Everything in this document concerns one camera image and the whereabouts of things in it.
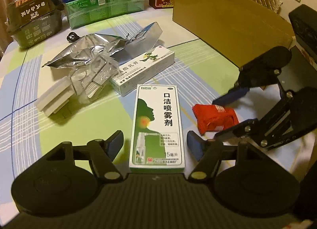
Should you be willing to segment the red snack packet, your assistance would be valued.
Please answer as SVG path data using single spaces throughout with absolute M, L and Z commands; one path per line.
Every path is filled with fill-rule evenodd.
M 196 104 L 192 111 L 197 119 L 198 131 L 201 135 L 206 132 L 219 132 L 238 125 L 239 120 L 234 109 L 220 105 Z

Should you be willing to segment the green white spray box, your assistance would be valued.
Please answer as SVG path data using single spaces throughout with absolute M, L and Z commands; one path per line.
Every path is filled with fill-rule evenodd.
M 177 86 L 137 86 L 129 168 L 134 173 L 151 174 L 184 171 L 185 154 Z

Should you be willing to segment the white plastic case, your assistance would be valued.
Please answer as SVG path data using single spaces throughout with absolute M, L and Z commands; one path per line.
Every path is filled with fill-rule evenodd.
M 63 77 L 35 101 L 35 106 L 49 117 L 56 114 L 74 94 L 71 79 Z

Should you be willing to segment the clear plastic blister packaging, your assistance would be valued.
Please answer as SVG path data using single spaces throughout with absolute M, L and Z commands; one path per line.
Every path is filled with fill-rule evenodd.
M 75 68 L 70 79 L 79 103 L 93 102 L 117 71 L 119 63 L 107 53 L 98 54 L 87 65 Z

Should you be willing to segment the white ointment box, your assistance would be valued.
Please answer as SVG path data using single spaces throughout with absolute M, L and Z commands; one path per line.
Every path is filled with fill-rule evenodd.
M 110 84 L 122 97 L 144 84 L 174 64 L 175 53 L 163 46 L 157 46 L 134 59 L 120 65 L 119 71 L 111 78 Z

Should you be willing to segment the silver foil bag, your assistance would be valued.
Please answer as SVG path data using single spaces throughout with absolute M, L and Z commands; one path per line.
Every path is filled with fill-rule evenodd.
M 96 55 L 114 55 L 123 49 L 128 38 L 121 36 L 92 33 L 78 36 L 71 32 L 67 36 L 70 43 L 45 66 L 52 68 L 74 68 L 87 65 Z

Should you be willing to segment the blue dental floss box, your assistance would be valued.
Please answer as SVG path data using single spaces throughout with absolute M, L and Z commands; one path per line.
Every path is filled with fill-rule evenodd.
M 151 50 L 158 42 L 161 34 L 161 27 L 157 22 L 153 22 L 129 39 L 123 49 L 115 53 L 113 57 L 119 63 L 127 62 Z

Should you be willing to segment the checked tablecloth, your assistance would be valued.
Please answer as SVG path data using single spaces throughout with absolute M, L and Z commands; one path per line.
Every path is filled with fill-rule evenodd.
M 139 13 L 103 20 L 76 30 L 79 35 L 102 33 L 134 35 L 157 22 L 162 28 L 159 43 L 175 53 L 175 63 L 151 80 L 152 84 L 174 84 L 178 88 L 182 128 L 197 129 L 192 112 L 195 104 L 210 104 L 238 78 L 238 68 L 221 54 L 176 24 L 171 9 L 152 8 Z M 125 144 L 115 160 L 122 173 L 128 171 L 128 148 L 132 132 L 135 93 L 125 97 L 107 87 L 91 104 L 68 102 L 56 114 L 46 116 L 35 106 L 36 99 L 67 73 L 53 70 L 46 62 L 68 44 L 67 22 L 57 35 L 28 50 L 16 42 L 1 60 L 1 224 L 18 213 L 11 197 L 13 180 L 36 160 L 63 141 L 84 145 L 106 139 L 116 130 L 124 133 Z

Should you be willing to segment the brown cardboard box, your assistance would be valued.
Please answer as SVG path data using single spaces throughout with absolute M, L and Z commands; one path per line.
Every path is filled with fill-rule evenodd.
M 294 37 L 287 20 L 252 0 L 174 0 L 173 21 L 238 67 Z

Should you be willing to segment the green drink carton pack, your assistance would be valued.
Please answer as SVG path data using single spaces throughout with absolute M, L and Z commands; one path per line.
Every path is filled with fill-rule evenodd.
M 72 29 L 144 10 L 145 0 L 75 0 L 65 4 Z

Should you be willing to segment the dark Honglu food box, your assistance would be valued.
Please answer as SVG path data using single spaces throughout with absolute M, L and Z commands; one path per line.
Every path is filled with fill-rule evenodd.
M 62 29 L 63 10 L 61 0 L 15 0 L 7 5 L 7 32 L 29 49 Z

